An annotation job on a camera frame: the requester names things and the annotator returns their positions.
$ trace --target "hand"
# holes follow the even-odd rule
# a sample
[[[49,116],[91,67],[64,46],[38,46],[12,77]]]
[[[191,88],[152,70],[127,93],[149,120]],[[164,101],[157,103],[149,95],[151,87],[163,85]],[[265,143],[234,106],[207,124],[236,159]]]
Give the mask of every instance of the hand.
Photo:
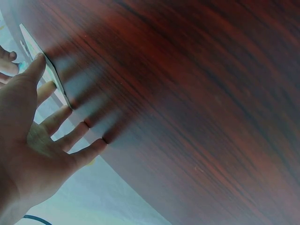
[[[9,221],[7,224],[18,221],[32,206],[55,194],[106,146],[98,139],[79,152],[67,153],[89,130],[84,122],[63,138],[55,142],[51,139],[72,112],[67,106],[39,125],[33,122],[37,106],[55,90],[53,82],[36,90],[44,69],[45,57],[39,55],[23,74],[13,77],[0,90],[0,175],[1,180],[8,181],[3,186],[14,196],[11,213],[2,216],[2,221]]]
[[[18,64],[13,63],[17,58],[17,54],[15,52],[8,52],[5,51],[0,46],[0,71],[10,74],[10,75],[16,75],[19,72]],[[0,73],[0,88],[4,86],[11,77],[8,75],[5,75],[3,73]]]

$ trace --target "wood grain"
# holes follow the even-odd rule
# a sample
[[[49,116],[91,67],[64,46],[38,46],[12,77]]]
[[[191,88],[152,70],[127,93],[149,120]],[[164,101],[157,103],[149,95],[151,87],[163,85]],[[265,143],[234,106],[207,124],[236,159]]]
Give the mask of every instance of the wood grain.
[[[299,1],[7,3],[172,224],[299,224]]]

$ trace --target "card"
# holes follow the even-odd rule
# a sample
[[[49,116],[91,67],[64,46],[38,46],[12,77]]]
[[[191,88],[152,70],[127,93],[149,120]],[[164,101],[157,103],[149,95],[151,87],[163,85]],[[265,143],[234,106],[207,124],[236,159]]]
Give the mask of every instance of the card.
[[[33,37],[30,35],[30,33],[26,30],[24,25],[20,24],[20,29],[23,34],[25,44],[21,42],[25,52],[29,56],[31,60],[35,58],[35,56],[38,53],[43,53],[42,49],[38,46],[38,44],[35,42]],[[63,86],[61,85],[60,79],[56,73],[54,65],[50,62],[50,60],[46,57],[46,68],[45,72],[43,74],[43,79],[48,81],[54,81],[57,90],[54,92],[54,94],[58,97],[58,99],[62,102],[63,105],[70,106],[69,100],[64,92]]]

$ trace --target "white floor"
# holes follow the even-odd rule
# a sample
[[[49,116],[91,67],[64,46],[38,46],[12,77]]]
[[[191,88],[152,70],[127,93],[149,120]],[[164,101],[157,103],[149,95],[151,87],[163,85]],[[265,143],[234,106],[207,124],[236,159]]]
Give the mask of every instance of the white floor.
[[[18,53],[17,62],[24,58],[17,49],[0,14],[0,45]],[[56,111],[59,107],[48,99],[37,110],[35,121]],[[74,126],[66,121],[53,139],[57,139]],[[88,145],[82,139],[73,151]],[[157,211],[148,205],[101,157],[73,175],[49,200],[32,208],[28,214],[43,218],[53,225],[169,225]],[[40,225],[22,219],[18,225]]]

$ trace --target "black cable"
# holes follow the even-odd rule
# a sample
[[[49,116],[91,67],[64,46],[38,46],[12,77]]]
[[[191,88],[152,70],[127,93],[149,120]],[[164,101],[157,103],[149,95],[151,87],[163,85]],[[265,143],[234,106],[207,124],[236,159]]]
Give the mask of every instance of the black cable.
[[[45,221],[42,218],[31,216],[31,215],[25,215],[23,218],[25,218],[25,219],[33,219],[33,220],[36,220],[36,221],[41,222],[41,223],[46,224],[46,225],[52,225],[52,224],[50,224],[49,222]]]

